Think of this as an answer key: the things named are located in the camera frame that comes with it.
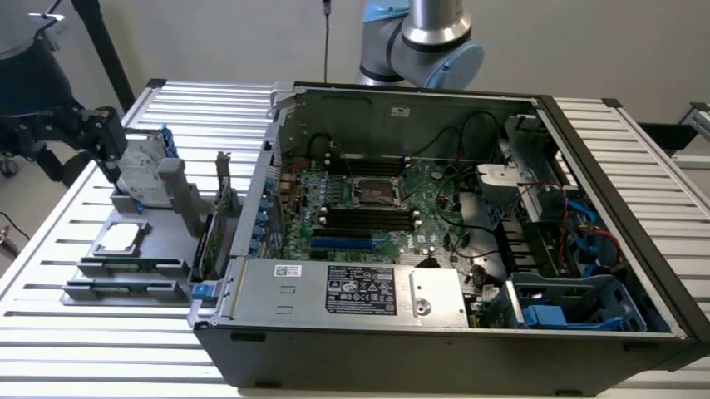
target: black pole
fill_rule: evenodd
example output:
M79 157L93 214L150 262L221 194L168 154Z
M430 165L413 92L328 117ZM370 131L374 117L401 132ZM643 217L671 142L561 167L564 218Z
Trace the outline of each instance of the black pole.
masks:
M87 36L93 42L98 58L101 58L102 69L110 80L122 111L128 112L128 108L134 103L134 95L122 70L121 59L114 52L106 25L102 23L101 5L98 0L70 0L70 3L86 27Z

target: warning label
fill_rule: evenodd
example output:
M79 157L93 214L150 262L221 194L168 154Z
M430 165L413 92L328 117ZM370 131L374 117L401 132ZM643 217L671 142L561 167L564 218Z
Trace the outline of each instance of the warning label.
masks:
M325 310L396 316L394 269L328 266Z

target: circuit board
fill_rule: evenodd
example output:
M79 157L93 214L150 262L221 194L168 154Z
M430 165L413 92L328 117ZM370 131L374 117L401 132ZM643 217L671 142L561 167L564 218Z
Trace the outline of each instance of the circuit board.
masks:
M288 179L293 184L288 196L281 197L286 226L284 259L416 265L432 252L438 263L465 265L464 259L458 261L446 252L446 244L456 240L462 229L445 224L434 209L438 206L445 218L461 223L460 212L445 207L454 190L452 185L441 188L444 169L433 162L420 161L406 173L394 177L336 175L314 164L292 170L294 176L289 175ZM313 259L313 231L322 227L321 218L329 216L324 214L324 207L330 212L340 209L416 212L420 223L409 230L372 229L370 248L318 249L318 258Z

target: green circuit board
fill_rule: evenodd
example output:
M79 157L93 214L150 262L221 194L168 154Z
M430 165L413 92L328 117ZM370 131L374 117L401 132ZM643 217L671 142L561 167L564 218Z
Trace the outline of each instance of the green circuit board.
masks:
M408 169L405 176L396 178L369 177L357 175L332 175L316 165L310 165L296 172L297 184L293 185L289 199L285 203L285 244L282 248L284 259L290 260L328 260L333 262L362 262L384 264L416 264L425 258L430 248L434 254L444 255L444 236L454 241L462 230L445 224L437 217L434 207L446 219L461 222L457 211L449 211L449 206L441 206L436 202L436 195L444 177L444 167L433 162L420 161ZM396 186L396 197L404 199L400 204L386 203L389 196L360 199L366 204L358 204L353 200L352 188L357 186L357 180L366 181L374 186ZM445 185L440 196L445 198L446 205L453 197L452 185ZM374 242L373 249L328 249L325 258L310 258L312 231L320 227L318 215L322 204L329 209L396 209L417 210L421 224L412 231L372 230L370 240Z

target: metal workbench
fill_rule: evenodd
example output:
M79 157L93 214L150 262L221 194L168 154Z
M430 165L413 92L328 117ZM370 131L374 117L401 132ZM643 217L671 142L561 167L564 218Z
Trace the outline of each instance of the metal workbench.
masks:
M141 93L122 123L138 129L168 123L188 180L202 193L217 188L216 152L229 151L233 187L244 194L269 122L269 94L269 86L168 81ZM710 315L704 197L623 110L597 100L556 100ZM89 166L0 280L0 396L372 397L229 387L186 326L186 308L61 305L61 286L112 210L110 190ZM679 372L643 372L599 397L708 398L710 357Z

